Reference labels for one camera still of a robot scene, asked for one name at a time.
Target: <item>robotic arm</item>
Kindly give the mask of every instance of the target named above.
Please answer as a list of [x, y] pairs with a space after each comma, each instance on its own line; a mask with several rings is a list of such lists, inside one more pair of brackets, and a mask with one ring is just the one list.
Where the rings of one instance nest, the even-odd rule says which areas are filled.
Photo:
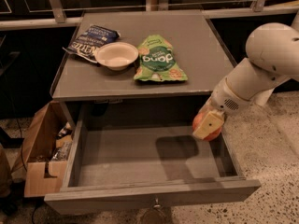
[[258, 95], [293, 78], [299, 81], [299, 33], [290, 26], [267, 23], [246, 43], [248, 58], [215, 87], [193, 120], [193, 136], [210, 141], [221, 133], [225, 116], [248, 106]]

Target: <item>gray tabletop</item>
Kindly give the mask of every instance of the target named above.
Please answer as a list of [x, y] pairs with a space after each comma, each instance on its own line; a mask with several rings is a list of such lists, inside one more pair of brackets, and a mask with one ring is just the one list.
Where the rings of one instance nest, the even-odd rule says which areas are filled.
[[86, 13], [77, 35], [91, 25], [116, 30], [118, 41], [138, 46], [148, 35], [161, 35], [174, 46], [185, 82], [133, 80], [133, 66], [121, 72], [95, 66], [70, 55], [58, 77], [52, 97], [59, 101], [101, 100], [209, 94], [233, 66], [199, 10]]

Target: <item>drawer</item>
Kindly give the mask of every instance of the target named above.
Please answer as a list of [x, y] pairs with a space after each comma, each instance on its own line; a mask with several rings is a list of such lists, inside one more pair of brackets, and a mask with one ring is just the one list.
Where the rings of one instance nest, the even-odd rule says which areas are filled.
[[225, 131], [212, 142], [192, 137], [201, 96], [84, 102], [64, 183], [45, 202], [61, 214], [244, 201], [247, 180]]

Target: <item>granite floor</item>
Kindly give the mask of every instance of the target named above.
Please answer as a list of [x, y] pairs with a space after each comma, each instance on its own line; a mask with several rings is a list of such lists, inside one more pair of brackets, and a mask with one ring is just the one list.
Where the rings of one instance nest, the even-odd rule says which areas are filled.
[[[31, 119], [22, 119], [22, 135]], [[7, 133], [19, 137], [14, 120], [0, 120]], [[171, 207], [155, 218], [148, 210], [100, 212], [85, 216], [61, 216], [36, 200], [18, 202], [19, 211], [0, 223], [298, 223], [299, 222], [299, 92], [272, 94], [264, 107], [251, 105], [225, 123], [226, 139], [234, 150], [247, 179], [262, 186], [241, 203], [217, 203]], [[11, 163], [18, 149], [6, 149]], [[24, 171], [14, 174], [24, 177]]]

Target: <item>white bowl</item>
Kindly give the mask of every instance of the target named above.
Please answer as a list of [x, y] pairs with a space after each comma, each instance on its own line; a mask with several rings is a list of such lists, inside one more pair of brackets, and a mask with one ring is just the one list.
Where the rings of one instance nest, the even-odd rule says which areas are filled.
[[138, 49], [125, 42], [113, 42], [99, 48], [95, 59], [114, 71], [125, 69], [138, 57]]

